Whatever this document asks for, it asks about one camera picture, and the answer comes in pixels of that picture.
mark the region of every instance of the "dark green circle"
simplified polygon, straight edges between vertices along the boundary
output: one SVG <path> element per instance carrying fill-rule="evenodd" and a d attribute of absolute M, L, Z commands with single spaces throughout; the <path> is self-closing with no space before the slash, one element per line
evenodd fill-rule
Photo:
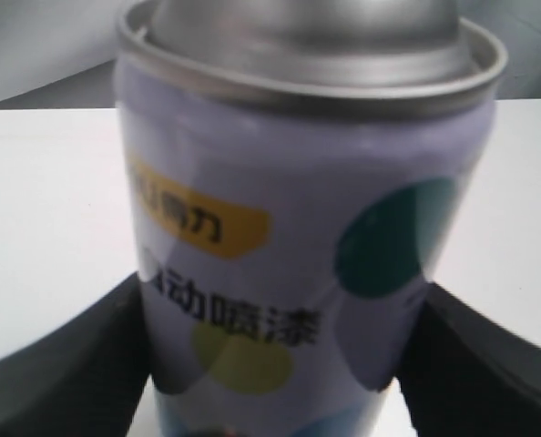
<path fill-rule="evenodd" d="M 435 178 L 401 188 L 365 209 L 337 245 L 334 270 L 344 289 L 380 298 L 423 271 L 457 199 L 457 184 Z"/>

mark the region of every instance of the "metal can top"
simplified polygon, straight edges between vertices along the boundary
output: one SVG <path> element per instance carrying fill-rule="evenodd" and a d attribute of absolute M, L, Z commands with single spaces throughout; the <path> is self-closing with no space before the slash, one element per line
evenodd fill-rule
<path fill-rule="evenodd" d="M 507 58 L 494 36 L 459 20 L 454 0 L 150 1 L 119 33 L 125 53 L 169 83 L 309 115 L 469 107 Z"/>

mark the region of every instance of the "white tabletop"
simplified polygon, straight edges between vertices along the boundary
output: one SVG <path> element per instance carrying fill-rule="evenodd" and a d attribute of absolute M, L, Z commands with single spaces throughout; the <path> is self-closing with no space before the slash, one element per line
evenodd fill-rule
<path fill-rule="evenodd" d="M 1 111 L 0 358 L 134 269 L 114 110 Z M 436 278 L 541 346 L 541 101 L 499 103 Z M 150 392 L 131 436 L 158 435 Z M 396 386 L 374 437 L 390 435 L 415 436 Z"/>

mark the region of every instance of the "yellow-green circle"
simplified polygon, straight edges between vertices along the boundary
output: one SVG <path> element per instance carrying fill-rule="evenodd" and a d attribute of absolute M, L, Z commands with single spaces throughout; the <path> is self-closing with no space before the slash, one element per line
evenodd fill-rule
<path fill-rule="evenodd" d="M 208 323 L 198 323 L 191 343 L 211 378 L 242 394 L 264 394 L 279 389 L 292 374 L 289 350 L 276 343 L 229 335 Z"/>

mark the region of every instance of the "gray background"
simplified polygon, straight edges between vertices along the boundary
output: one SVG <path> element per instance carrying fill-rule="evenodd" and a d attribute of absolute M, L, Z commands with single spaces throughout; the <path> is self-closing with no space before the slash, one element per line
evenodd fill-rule
<path fill-rule="evenodd" d="M 505 42 L 510 65 L 500 98 L 541 98 L 541 0 L 457 0 L 464 16 Z M 112 107 L 113 63 L 0 102 L 0 109 Z"/>

